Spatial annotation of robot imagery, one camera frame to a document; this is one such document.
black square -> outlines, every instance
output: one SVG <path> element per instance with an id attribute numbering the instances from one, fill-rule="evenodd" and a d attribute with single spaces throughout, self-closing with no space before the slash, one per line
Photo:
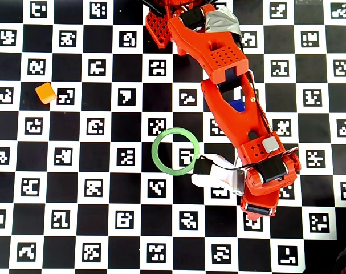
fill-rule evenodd
<path id="1" fill-rule="evenodd" d="M 173 127 L 182 127 L 189 130 L 199 142 L 203 142 L 203 114 L 202 113 L 174 113 Z M 182 135 L 173 135 L 174 142 L 188 142 Z"/>
<path id="2" fill-rule="evenodd" d="M 108 235 L 108 205 L 78 204 L 77 235 Z"/>
<path id="3" fill-rule="evenodd" d="M 43 83 L 21 82 L 20 110 L 49 110 L 50 104 L 43 104 L 35 92 L 35 88 Z"/>
<path id="4" fill-rule="evenodd" d="M 266 112 L 297 112 L 295 84 L 265 84 Z"/>
<path id="5" fill-rule="evenodd" d="M 332 163 L 334 174 L 346 174 L 346 144 L 332 145 Z"/>
<path id="6" fill-rule="evenodd" d="M 296 54 L 296 76 L 299 83 L 327 82 L 326 55 Z"/>
<path id="7" fill-rule="evenodd" d="M 14 204 L 12 235 L 43 235 L 44 212 L 44 204 Z"/>
<path id="8" fill-rule="evenodd" d="M 141 205 L 141 235 L 171 236 L 172 206 Z"/>
<path id="9" fill-rule="evenodd" d="M 52 60 L 52 81 L 81 81 L 81 54 L 54 54 Z"/>
<path id="10" fill-rule="evenodd" d="M 113 112 L 111 141 L 141 141 L 141 113 Z"/>
<path id="11" fill-rule="evenodd" d="M 234 12 L 242 25 L 263 24 L 263 1 L 262 0 L 236 0 Z"/>
<path id="12" fill-rule="evenodd" d="M 256 83 L 264 83 L 264 55 L 246 54 L 249 59 L 249 67 L 253 71 Z"/>
<path id="13" fill-rule="evenodd" d="M 78 141 L 79 120 L 79 112 L 51 112 L 50 140 Z"/>
<path id="14" fill-rule="evenodd" d="M 0 46 L 16 46 L 17 30 L 0 30 Z"/>
<path id="15" fill-rule="evenodd" d="M 173 82 L 195 82 L 203 80 L 201 65 L 190 55 L 173 55 Z"/>
<path id="16" fill-rule="evenodd" d="M 0 23 L 22 23 L 23 1 L 0 0 Z"/>
<path id="17" fill-rule="evenodd" d="M 76 203 L 78 198 L 78 173 L 47 173 L 48 203 Z"/>
<path id="18" fill-rule="evenodd" d="M 13 104 L 14 88 L 0 87 L 0 104 Z"/>
<path id="19" fill-rule="evenodd" d="M 294 26 L 264 26 L 264 53 L 294 53 Z"/>
<path id="20" fill-rule="evenodd" d="M 109 143 L 80 143 L 79 171 L 109 172 Z"/>
<path id="21" fill-rule="evenodd" d="M 0 172 L 0 203 L 13 202 L 14 172 Z"/>
<path id="22" fill-rule="evenodd" d="M 170 83 L 143 83 L 143 111 L 172 111 L 172 88 Z"/>
<path id="23" fill-rule="evenodd" d="M 32 263 L 36 261 L 37 243 L 17 243 L 17 262 Z"/>
<path id="24" fill-rule="evenodd" d="M 0 53 L 0 80 L 19 81 L 21 53 Z"/>
<path id="25" fill-rule="evenodd" d="M 46 171 L 47 142 L 18 142 L 17 171 Z"/>
<path id="26" fill-rule="evenodd" d="M 23 26 L 24 52 L 52 52 L 52 25 L 24 25 Z"/>
<path id="27" fill-rule="evenodd" d="M 346 84 L 329 84 L 330 112 L 346 112 Z"/>
<path id="28" fill-rule="evenodd" d="M 240 271 L 271 271 L 270 239 L 239 238 L 238 255 Z"/>
<path id="29" fill-rule="evenodd" d="M 140 173 L 111 173 L 110 203 L 140 203 Z"/>
<path id="30" fill-rule="evenodd" d="M 294 24 L 324 24 L 323 5 L 294 4 Z"/>
<path id="31" fill-rule="evenodd" d="M 111 111 L 111 83 L 83 83 L 82 111 Z"/>
<path id="32" fill-rule="evenodd" d="M 0 268 L 8 268 L 9 266 L 10 245 L 10 236 L 0 236 Z"/>
<path id="33" fill-rule="evenodd" d="M 42 268 L 74 268 L 75 237 L 45 236 Z"/>
<path id="34" fill-rule="evenodd" d="M 236 206 L 206 205 L 206 237 L 236 237 Z"/>
<path id="35" fill-rule="evenodd" d="M 84 26 L 84 53 L 111 53 L 112 26 Z"/>
<path id="36" fill-rule="evenodd" d="M 298 114 L 300 143 L 330 143 L 328 114 Z"/>
<path id="37" fill-rule="evenodd" d="M 302 239 L 302 210 L 300 207 L 278 207 L 270 218 L 270 236 L 280 239 Z"/>
<path id="38" fill-rule="evenodd" d="M 0 111 L 0 140 L 17 140 L 17 121 L 18 112 Z"/>
<path id="39" fill-rule="evenodd" d="M 143 56 L 141 54 L 113 55 L 113 82 L 141 82 Z"/>
<path id="40" fill-rule="evenodd" d="M 346 53 L 346 26 L 326 26 L 327 53 Z"/>
<path id="41" fill-rule="evenodd" d="M 142 25 L 143 3 L 135 0 L 116 0 L 113 6 L 114 25 Z"/>
<path id="42" fill-rule="evenodd" d="M 333 181 L 329 175 L 301 175 L 302 205 L 334 207 Z"/>
<path id="43" fill-rule="evenodd" d="M 151 34 L 149 33 L 146 26 L 144 26 L 144 53 L 173 53 L 173 44 L 172 42 L 169 42 L 166 45 L 166 48 L 159 49 L 156 45 L 154 39 L 151 37 Z"/>
<path id="44" fill-rule="evenodd" d="M 205 269 L 203 238 L 174 237 L 173 246 L 173 269 Z"/>
<path id="45" fill-rule="evenodd" d="M 120 31 L 119 47 L 137 47 L 136 31 Z"/>
<path id="46" fill-rule="evenodd" d="M 204 204 L 204 189 L 192 184 L 190 175 L 173 177 L 174 204 Z"/>
<path id="47" fill-rule="evenodd" d="M 83 24 L 83 0 L 54 0 L 55 24 Z"/>
<path id="48" fill-rule="evenodd" d="M 139 269 L 140 238 L 109 237 L 108 268 Z"/>

green rubber ring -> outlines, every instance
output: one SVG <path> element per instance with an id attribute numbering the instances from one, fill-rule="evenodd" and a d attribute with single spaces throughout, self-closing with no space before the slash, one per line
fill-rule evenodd
<path id="1" fill-rule="evenodd" d="M 165 138 L 166 136 L 168 136 L 170 134 L 179 134 L 179 135 L 185 136 L 193 144 L 193 148 L 194 148 L 193 159 L 190 162 L 190 164 L 188 164 L 186 167 L 184 167 L 180 170 L 174 170 L 174 169 L 169 168 L 166 165 L 164 165 L 161 162 L 159 155 L 157 153 L 157 149 L 159 148 L 159 144 L 161 143 L 163 138 Z M 167 130 L 164 130 L 162 133 L 160 133 L 156 137 L 155 141 L 152 144 L 152 148 L 151 148 L 152 160 L 154 161 L 155 166 L 160 171 L 162 171 L 166 174 L 169 174 L 169 175 L 173 175 L 173 176 L 181 176 L 181 175 L 187 174 L 189 171 L 191 171 L 194 167 L 194 163 L 196 162 L 196 158 L 198 157 L 199 154 L 200 154 L 200 144 L 199 144 L 197 138 L 193 135 L 193 133 L 191 133 L 190 131 L 188 131 L 184 128 L 181 128 L 181 127 L 173 127 L 173 128 L 169 128 Z"/>

white square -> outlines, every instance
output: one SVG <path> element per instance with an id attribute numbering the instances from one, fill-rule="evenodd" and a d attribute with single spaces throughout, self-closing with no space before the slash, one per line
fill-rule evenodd
<path id="1" fill-rule="evenodd" d="M 148 262 L 148 248 L 155 252 L 154 263 Z M 158 236 L 140 237 L 140 269 L 141 270 L 172 270 L 173 269 L 173 238 Z"/>
<path id="2" fill-rule="evenodd" d="M 200 83 L 173 83 L 173 112 L 203 112 L 203 102 Z"/>
<path id="3" fill-rule="evenodd" d="M 9 149 L 9 157 L 7 156 L 6 151 L 2 151 L 2 149 L 1 149 L 2 147 L 10 148 Z M 16 166 L 16 162 L 17 162 L 16 158 L 17 158 L 17 141 L 0 141 L 0 172 L 2 172 L 2 171 L 5 171 L 5 172 L 15 171 L 15 166 Z"/>
<path id="4" fill-rule="evenodd" d="M 21 82 L 0 81 L 0 111 L 18 111 Z"/>
<path id="5" fill-rule="evenodd" d="M 330 133 L 332 144 L 346 144 L 346 113 L 330 113 Z M 337 120 L 345 120 L 341 128 L 337 127 Z"/>
<path id="6" fill-rule="evenodd" d="M 297 113 L 290 112 L 267 112 L 269 124 L 274 129 L 273 119 L 276 121 L 277 131 L 280 141 L 283 144 L 297 144 L 298 143 L 298 116 Z"/>
<path id="7" fill-rule="evenodd" d="M 143 83 L 172 82 L 173 54 L 143 54 Z"/>
<path id="8" fill-rule="evenodd" d="M 264 54 L 264 26 L 243 25 L 240 30 L 245 54 Z"/>
<path id="9" fill-rule="evenodd" d="M 141 205 L 110 204 L 108 211 L 108 220 L 108 236 L 140 237 Z"/>
<path id="10" fill-rule="evenodd" d="M 120 154 L 117 154 L 117 151 L 119 151 L 119 148 L 126 149 L 125 152 L 121 152 Z M 142 157 L 142 146 L 141 142 L 111 142 L 111 157 L 109 158 L 110 162 L 110 172 L 127 172 L 127 173 L 140 173 L 141 172 L 141 157 Z M 133 162 L 129 163 L 130 155 L 133 155 Z M 125 157 L 125 162 L 122 164 L 122 162 L 117 162 L 117 157 Z"/>
<path id="11" fill-rule="evenodd" d="M 112 112 L 141 112 L 143 110 L 143 84 L 112 83 L 111 106 Z"/>
<path id="12" fill-rule="evenodd" d="M 270 217 L 264 216 L 257 221 L 251 221 L 241 207 L 236 206 L 237 238 L 270 239 Z"/>
<path id="13" fill-rule="evenodd" d="M 212 245 L 222 247 L 221 251 L 212 254 Z M 205 263 L 206 271 L 238 271 L 238 245 L 237 238 L 233 237 L 206 237 L 205 238 Z M 231 258 L 230 264 L 217 263 L 225 259 L 225 256 Z"/>
<path id="14" fill-rule="evenodd" d="M 301 196 L 301 184 L 300 184 L 300 175 L 297 175 L 297 178 L 294 180 L 289 191 L 293 190 L 294 199 L 288 199 L 290 194 L 286 192 L 285 189 L 280 189 L 278 207 L 301 207 L 302 206 L 302 196 Z"/>
<path id="15" fill-rule="evenodd" d="M 17 204 L 46 203 L 47 172 L 17 171 L 14 177 L 14 198 Z"/>
<path id="16" fill-rule="evenodd" d="M 13 203 L 0 203 L 0 236 L 12 235 Z"/>
<path id="17" fill-rule="evenodd" d="M 17 136 L 18 141 L 47 142 L 50 137 L 50 112 L 18 112 Z"/>
<path id="18" fill-rule="evenodd" d="M 297 54 L 326 54 L 325 25 L 294 25 L 294 49 Z"/>
<path id="19" fill-rule="evenodd" d="M 47 153 L 48 172 L 78 172 L 79 171 L 79 142 L 49 141 Z"/>
<path id="20" fill-rule="evenodd" d="M 43 0 L 46 5 L 32 5 L 33 0 L 23 1 L 23 23 L 52 25 L 54 23 L 54 1 Z"/>
<path id="21" fill-rule="evenodd" d="M 53 53 L 83 53 L 83 25 L 54 24 L 52 33 Z"/>
<path id="22" fill-rule="evenodd" d="M 292 0 L 263 1 L 263 25 L 294 25 L 294 4 Z"/>
<path id="23" fill-rule="evenodd" d="M 33 261 L 17 261 L 18 243 L 29 243 L 25 247 L 22 247 L 21 258 L 29 258 Z M 43 235 L 22 235 L 11 237 L 11 246 L 9 254 L 9 268 L 10 269 L 42 269 L 43 260 Z"/>
<path id="24" fill-rule="evenodd" d="M 45 205 L 45 236 L 76 236 L 78 205 L 47 203 Z"/>
<path id="25" fill-rule="evenodd" d="M 0 23 L 0 53 L 21 53 L 22 48 L 23 24 Z"/>
<path id="26" fill-rule="evenodd" d="M 326 63 L 327 82 L 331 84 L 346 83 L 346 53 L 329 53 L 326 55 Z"/>
<path id="27" fill-rule="evenodd" d="M 143 34 L 144 27 L 140 25 L 114 25 L 112 52 L 114 54 L 142 54 Z"/>
<path id="28" fill-rule="evenodd" d="M 284 247 L 297 247 L 297 258 L 288 257 L 290 260 L 296 260 L 297 265 L 285 265 L 288 263 L 286 259 L 281 259 L 279 265 L 278 258 L 278 246 Z M 273 272 L 285 272 L 285 273 L 302 273 L 305 268 L 304 259 L 304 240 L 301 239 L 270 239 L 270 255 L 271 255 L 271 270 Z"/>
<path id="29" fill-rule="evenodd" d="M 329 113 L 327 83 L 297 83 L 298 113 Z"/>
<path id="30" fill-rule="evenodd" d="M 79 112 L 82 106 L 81 82 L 51 82 L 57 99 L 50 103 L 50 111 Z"/>
<path id="31" fill-rule="evenodd" d="M 205 143 L 231 143 L 218 127 L 212 112 L 203 112 L 203 141 Z"/>
<path id="32" fill-rule="evenodd" d="M 271 66 L 278 67 L 273 71 Z M 296 83 L 295 54 L 265 54 L 264 79 L 267 84 Z"/>
<path id="33" fill-rule="evenodd" d="M 172 175 L 141 173 L 141 204 L 173 204 Z"/>
<path id="34" fill-rule="evenodd" d="M 78 173 L 78 204 L 109 204 L 109 172 Z"/>
<path id="35" fill-rule="evenodd" d="M 50 82 L 52 53 L 22 53 L 21 81 Z"/>
<path id="36" fill-rule="evenodd" d="M 311 231 L 311 213 L 328 214 L 329 233 Z M 303 238 L 305 240 L 337 240 L 335 214 L 335 207 L 302 207 Z"/>
<path id="37" fill-rule="evenodd" d="M 75 269 L 107 269 L 108 236 L 77 236 L 75 243 Z"/>
<path id="38" fill-rule="evenodd" d="M 204 143 L 199 143 L 200 151 L 199 154 L 204 153 Z M 193 144 L 191 142 L 175 142 L 172 145 L 173 147 L 173 169 L 181 170 L 187 166 L 194 157 Z"/>
<path id="39" fill-rule="evenodd" d="M 332 149 L 331 144 L 319 144 L 319 143 L 299 143 L 298 144 L 299 161 L 301 162 L 302 169 L 300 171 L 301 175 L 332 175 Z M 306 155 L 306 150 L 310 151 L 324 151 L 325 159 L 322 156 L 316 156 L 314 153 L 311 155 Z M 313 160 L 308 161 L 311 166 L 307 167 L 307 157 Z M 321 165 L 321 162 L 325 161 L 325 168 L 317 167 L 317 163 Z"/>
<path id="40" fill-rule="evenodd" d="M 325 25 L 339 25 L 339 26 L 346 26 L 346 6 L 339 7 L 338 9 L 333 11 L 331 10 L 331 4 L 332 3 L 346 3 L 346 0 L 331 0 L 331 1 L 324 1 L 323 3 L 323 12 L 324 12 L 324 19 L 325 19 Z"/>
<path id="41" fill-rule="evenodd" d="M 332 179 L 335 207 L 346 207 L 346 175 L 334 175 Z"/>
<path id="42" fill-rule="evenodd" d="M 81 142 L 110 142 L 111 113 L 107 111 L 82 111 L 80 113 Z"/>
<path id="43" fill-rule="evenodd" d="M 205 237 L 203 204 L 174 204 L 172 217 L 173 237 Z"/>
<path id="44" fill-rule="evenodd" d="M 173 127 L 172 112 L 142 112 L 141 134 L 142 141 L 152 143 L 155 141 L 158 134 L 163 130 Z M 165 137 L 162 142 L 172 142 L 173 135 Z"/>
<path id="45" fill-rule="evenodd" d="M 84 25 L 112 26 L 113 0 L 84 1 Z"/>
<path id="46" fill-rule="evenodd" d="M 111 83 L 112 67 L 113 54 L 111 53 L 83 53 L 82 82 Z"/>

black and white pattern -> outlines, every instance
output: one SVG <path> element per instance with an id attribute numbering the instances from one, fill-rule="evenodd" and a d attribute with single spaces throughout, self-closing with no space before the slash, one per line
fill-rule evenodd
<path id="1" fill-rule="evenodd" d="M 203 98 L 207 75 L 175 45 L 156 47 L 146 7 L 3 2 L 0 274 L 332 268 L 346 231 L 346 0 L 216 3 L 240 21 L 273 130 L 299 147 L 298 179 L 280 190 L 276 216 L 257 221 L 228 190 L 155 167 L 152 142 L 172 127 L 191 131 L 200 153 L 233 162 L 237 152 Z M 57 99 L 44 105 L 35 88 L 46 82 Z M 176 169 L 193 152 L 179 135 L 159 146 Z"/>

orange cube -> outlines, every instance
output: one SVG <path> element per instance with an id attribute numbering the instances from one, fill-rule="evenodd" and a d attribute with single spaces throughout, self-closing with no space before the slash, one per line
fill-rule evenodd
<path id="1" fill-rule="evenodd" d="M 56 99 L 56 94 L 50 83 L 45 83 L 36 88 L 36 93 L 43 104 L 48 104 Z"/>

